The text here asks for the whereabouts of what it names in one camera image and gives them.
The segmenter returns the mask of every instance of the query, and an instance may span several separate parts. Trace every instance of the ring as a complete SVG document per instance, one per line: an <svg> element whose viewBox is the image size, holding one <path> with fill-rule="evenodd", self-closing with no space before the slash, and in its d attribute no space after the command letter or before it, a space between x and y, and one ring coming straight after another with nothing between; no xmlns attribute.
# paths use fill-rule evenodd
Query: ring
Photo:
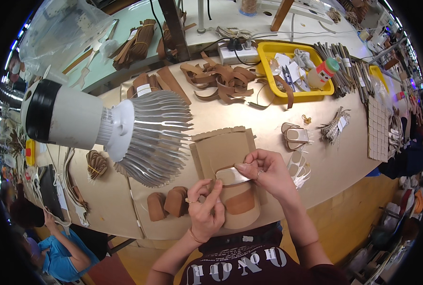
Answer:
<svg viewBox="0 0 423 285"><path fill-rule="evenodd" d="M194 201L194 202L189 201L189 198L188 198L188 197L186 197L186 198L185 198L185 202L186 202L186 203L195 203L195 202L197 202L197 201Z"/></svg>

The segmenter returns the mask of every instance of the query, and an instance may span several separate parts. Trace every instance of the yellow container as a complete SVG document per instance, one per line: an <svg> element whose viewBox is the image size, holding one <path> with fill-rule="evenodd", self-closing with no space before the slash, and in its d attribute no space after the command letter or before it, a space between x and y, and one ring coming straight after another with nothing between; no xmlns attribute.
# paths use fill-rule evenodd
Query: yellow container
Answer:
<svg viewBox="0 0 423 285"><path fill-rule="evenodd" d="M26 140L26 163L29 166L33 166L36 163L35 146L36 142L34 140Z"/></svg>
<svg viewBox="0 0 423 285"><path fill-rule="evenodd" d="M382 81L385 89L387 90L387 94L389 94L389 88L387 87L387 84L385 83L384 76L382 76L382 72L379 69L379 67L376 65L370 65L368 67L368 71L370 72L371 75L378 77Z"/></svg>
<svg viewBox="0 0 423 285"><path fill-rule="evenodd" d="M290 58L294 58L294 50L298 48L300 50L309 52L309 58L314 63L315 66L318 66L322 63L322 59L316 50L310 46L297 45L292 43L272 43L272 42L262 42L258 44L257 52L261 58L262 66L264 67L265 74L268 79L268 84L270 89L278 97L287 97L288 95L276 87L275 79L271 73L270 66L268 64L267 57L275 58L277 53L284 53ZM323 96L323 95L332 95L335 89L331 80L322 87L322 91L311 91L311 92L294 92L294 97L303 97L303 96Z"/></svg>

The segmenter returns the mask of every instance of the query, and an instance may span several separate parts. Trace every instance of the bracelet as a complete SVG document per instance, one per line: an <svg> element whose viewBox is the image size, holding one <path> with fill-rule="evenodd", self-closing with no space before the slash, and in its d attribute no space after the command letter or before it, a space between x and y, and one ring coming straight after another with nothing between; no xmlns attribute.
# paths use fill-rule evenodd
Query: bracelet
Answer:
<svg viewBox="0 0 423 285"><path fill-rule="evenodd" d="M192 233L192 226L189 228L189 234L191 235L192 239L198 243L205 243L205 242L201 242L199 240L197 240L197 238L194 236L194 234Z"/></svg>

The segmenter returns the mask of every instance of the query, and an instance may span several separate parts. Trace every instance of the fingernail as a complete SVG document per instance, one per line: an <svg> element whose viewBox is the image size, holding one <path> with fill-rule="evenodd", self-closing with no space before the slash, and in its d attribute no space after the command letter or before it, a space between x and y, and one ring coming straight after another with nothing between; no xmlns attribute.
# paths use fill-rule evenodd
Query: fingernail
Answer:
<svg viewBox="0 0 423 285"><path fill-rule="evenodd" d="M235 163L235 168L241 171L245 171L248 168L248 164L244 163Z"/></svg>

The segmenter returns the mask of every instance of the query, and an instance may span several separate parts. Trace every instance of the plastic bottle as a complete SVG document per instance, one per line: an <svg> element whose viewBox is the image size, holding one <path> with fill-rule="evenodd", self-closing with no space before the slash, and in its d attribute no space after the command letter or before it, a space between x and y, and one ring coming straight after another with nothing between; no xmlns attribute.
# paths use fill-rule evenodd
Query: plastic bottle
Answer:
<svg viewBox="0 0 423 285"><path fill-rule="evenodd" d="M329 57L319 66L308 72L307 79L310 87L321 88L340 69L338 61Z"/></svg>

